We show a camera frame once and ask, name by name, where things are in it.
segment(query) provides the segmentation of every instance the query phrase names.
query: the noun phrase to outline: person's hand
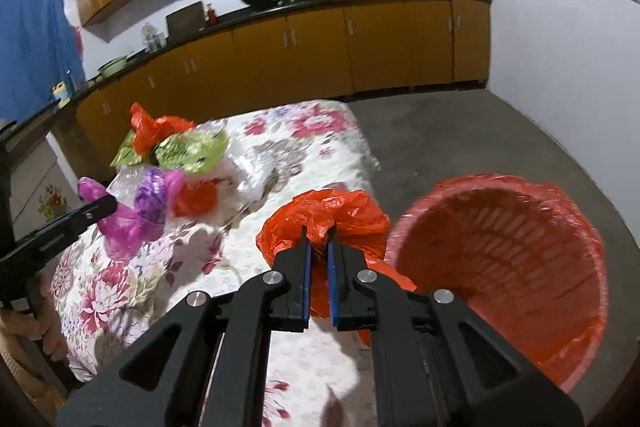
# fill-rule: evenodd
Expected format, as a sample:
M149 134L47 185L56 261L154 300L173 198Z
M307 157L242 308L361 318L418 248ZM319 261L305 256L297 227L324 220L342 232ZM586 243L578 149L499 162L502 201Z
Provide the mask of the person's hand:
M56 313L53 298L49 293L49 285L44 277L40 279L40 294L44 304L38 319L33 315L24 315L14 310L0 308L0 328L12 335L42 335L42 350L50 355L51 360L62 360L66 357L66 340L62 334L60 317Z

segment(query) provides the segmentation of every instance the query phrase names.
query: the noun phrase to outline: kitchen counter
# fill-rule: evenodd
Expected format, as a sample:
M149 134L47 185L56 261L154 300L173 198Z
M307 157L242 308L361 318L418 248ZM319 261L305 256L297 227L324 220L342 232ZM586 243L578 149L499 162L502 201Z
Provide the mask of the kitchen counter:
M7 149L15 149L12 156L12 163L18 163L19 159L28 153L36 143L50 131L56 131L56 128L64 128L65 132L59 130L56 132L58 139L63 135L69 134L69 129L72 128L72 123L75 119L76 108L78 104L82 102L88 95L97 89L102 89L113 80L122 78L126 74L144 66L149 61L160 55L176 49L180 46L196 41L201 38L213 35L219 32L225 32L255 22L261 19L268 19L276 16L283 16L291 12L300 10L309 10L315 7L340 5L340 4L353 4L353 3L367 3L372 1L385 1L385 0L277 0L276 6L268 10L254 10L251 7L242 8L229 12L217 17L218 22L213 26L208 26L202 31L187 36L179 41L169 41L160 51L153 54L143 55L140 58L130 62L125 68L120 70L117 74L111 75L106 79L101 79L100 76L89 79L87 87L81 92L76 93L71 101L65 105L62 109L57 110L55 107L43 108L37 115L34 115L29 120L21 123L11 130L2 133L0 142L3 142ZM480 2L491 3L492 0L477 0ZM81 136L74 136L73 138L76 146L86 145L84 139Z
M104 83L109 80L113 80L115 78L121 78L126 74L134 71L135 69L143 66L148 61L153 58L158 57L172 49L178 48L190 42L196 41L197 39L201 39L207 36L210 36L215 33L223 32L236 26L240 26L243 24L251 23L260 19L265 19L271 16L284 15L289 12L294 12L297 10L307 10L310 8L327 6L332 4L344 4L344 3L353 3L353 2L366 2L366 1L380 1L380 0L276 0L276 6L270 8L268 10L254 10L251 7L242 8L239 10L235 10L233 12L226 13L224 15L219 15L217 17L218 22L213 26L208 26L204 28L202 31L194 33L188 37L180 39L179 41L168 41L167 45L164 46L161 50L154 52L152 54L148 54L139 58L137 60L129 63L125 68L120 70L117 74L114 74L107 78L104 81L97 81L98 77L92 78L91 80L96 81L96 86L89 88L85 92L78 95L80 99L84 98L91 90L96 87L103 87ZM477 0L482 2L490 3L492 0Z

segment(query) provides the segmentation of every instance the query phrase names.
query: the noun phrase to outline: green plastic bag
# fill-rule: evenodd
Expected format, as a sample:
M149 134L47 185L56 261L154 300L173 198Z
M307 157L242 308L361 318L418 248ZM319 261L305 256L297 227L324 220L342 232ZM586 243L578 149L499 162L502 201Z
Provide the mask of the green plastic bag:
M217 165L229 140L222 130L215 136L196 130L171 135L156 147L158 165L165 170L179 169L186 174L203 174Z
M135 166L148 163L148 161L144 161L145 159L133 150L133 139L135 137L136 133L132 130L129 131L120 149L118 149L116 157L111 162L111 167Z

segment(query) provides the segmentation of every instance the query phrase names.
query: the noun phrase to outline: orange trash bin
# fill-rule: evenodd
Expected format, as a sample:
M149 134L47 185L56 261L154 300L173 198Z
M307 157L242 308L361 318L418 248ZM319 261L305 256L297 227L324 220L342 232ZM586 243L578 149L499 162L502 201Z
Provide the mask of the orange trash bin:
M566 393L600 346L603 243L554 185L496 174L440 182L393 227L385 261L418 291L464 299Z

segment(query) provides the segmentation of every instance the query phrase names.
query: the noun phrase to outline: blue cloth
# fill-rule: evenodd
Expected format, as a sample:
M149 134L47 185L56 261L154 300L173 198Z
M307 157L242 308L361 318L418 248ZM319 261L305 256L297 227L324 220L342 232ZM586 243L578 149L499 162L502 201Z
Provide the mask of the blue cloth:
M63 0L0 0L0 118L27 120L52 102L51 88L85 81Z

